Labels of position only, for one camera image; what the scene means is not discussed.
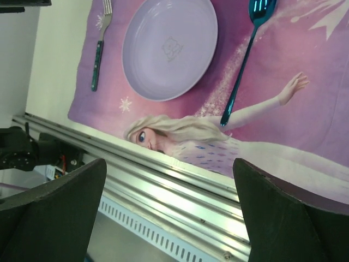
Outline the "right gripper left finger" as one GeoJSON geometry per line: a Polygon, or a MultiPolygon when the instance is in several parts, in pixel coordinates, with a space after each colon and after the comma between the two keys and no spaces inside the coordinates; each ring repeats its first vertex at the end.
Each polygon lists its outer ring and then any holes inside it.
{"type": "Polygon", "coordinates": [[[106,173],[96,159],[1,199],[1,261],[84,261],[106,173]]]}

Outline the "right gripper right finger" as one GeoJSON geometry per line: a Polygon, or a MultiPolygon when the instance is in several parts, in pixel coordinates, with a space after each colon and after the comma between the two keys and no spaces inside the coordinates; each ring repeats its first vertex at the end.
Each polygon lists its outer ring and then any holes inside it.
{"type": "Polygon", "coordinates": [[[277,178],[238,158],[233,175],[249,261],[348,261],[348,204],[277,178]]]}

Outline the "purple printed cloth placemat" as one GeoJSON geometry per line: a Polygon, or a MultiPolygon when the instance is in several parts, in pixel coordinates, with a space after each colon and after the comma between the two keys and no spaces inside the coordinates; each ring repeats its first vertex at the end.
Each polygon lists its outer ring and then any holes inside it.
{"type": "Polygon", "coordinates": [[[93,1],[68,118],[179,162],[233,177],[233,162],[348,203],[348,1],[281,1],[258,32],[226,126],[220,125],[253,26],[247,1],[211,1],[213,59],[178,98],[138,95],[122,65],[144,1],[113,1],[98,88],[91,91],[103,3],[93,1]]]}

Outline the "lilac plastic plate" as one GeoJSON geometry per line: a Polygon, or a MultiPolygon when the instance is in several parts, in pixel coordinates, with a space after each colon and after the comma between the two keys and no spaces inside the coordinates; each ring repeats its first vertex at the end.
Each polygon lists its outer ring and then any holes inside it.
{"type": "Polygon", "coordinates": [[[125,34],[125,77],[145,99],[178,98],[203,77],[217,42],[218,21],[211,1],[144,1],[125,34]]]}

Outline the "blue spoon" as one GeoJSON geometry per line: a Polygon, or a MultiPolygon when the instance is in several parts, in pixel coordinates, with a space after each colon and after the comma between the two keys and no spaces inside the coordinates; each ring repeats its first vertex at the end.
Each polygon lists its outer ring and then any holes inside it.
{"type": "Polygon", "coordinates": [[[250,50],[251,47],[254,43],[254,39],[256,37],[256,33],[258,29],[265,24],[274,14],[276,5],[277,5],[277,0],[255,0],[255,1],[249,1],[248,5],[248,13],[249,13],[249,18],[254,26],[254,29],[252,31],[248,47],[246,48],[246,52],[242,61],[242,65],[240,67],[238,76],[236,78],[236,82],[234,84],[233,90],[230,94],[230,97],[228,99],[228,102],[226,104],[225,110],[222,114],[221,120],[220,120],[220,125],[222,127],[226,126],[229,119],[230,115],[232,113],[232,108],[234,106],[238,88],[240,85],[240,82],[242,80],[242,76],[244,73],[244,69],[247,63],[247,60],[250,55],[250,50]]]}

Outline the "fork with teal handle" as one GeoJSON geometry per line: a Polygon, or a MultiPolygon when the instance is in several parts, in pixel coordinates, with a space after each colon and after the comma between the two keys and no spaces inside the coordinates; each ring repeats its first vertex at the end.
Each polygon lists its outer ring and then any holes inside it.
{"type": "Polygon", "coordinates": [[[95,53],[94,66],[93,66],[93,74],[92,74],[92,82],[91,82],[92,92],[96,92],[98,88],[100,65],[101,65],[101,59],[102,59],[103,48],[104,48],[104,34],[112,20],[112,1],[104,0],[103,7],[104,7],[103,22],[100,29],[100,37],[97,42],[97,48],[95,53]]]}

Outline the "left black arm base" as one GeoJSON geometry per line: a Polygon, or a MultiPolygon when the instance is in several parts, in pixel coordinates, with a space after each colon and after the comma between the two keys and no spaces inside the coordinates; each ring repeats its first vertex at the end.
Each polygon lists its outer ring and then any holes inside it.
{"type": "Polygon", "coordinates": [[[32,171],[36,166],[52,165],[71,172],[84,165],[84,150],[48,133],[38,139],[29,134],[29,125],[1,129],[1,169],[32,171]]]}

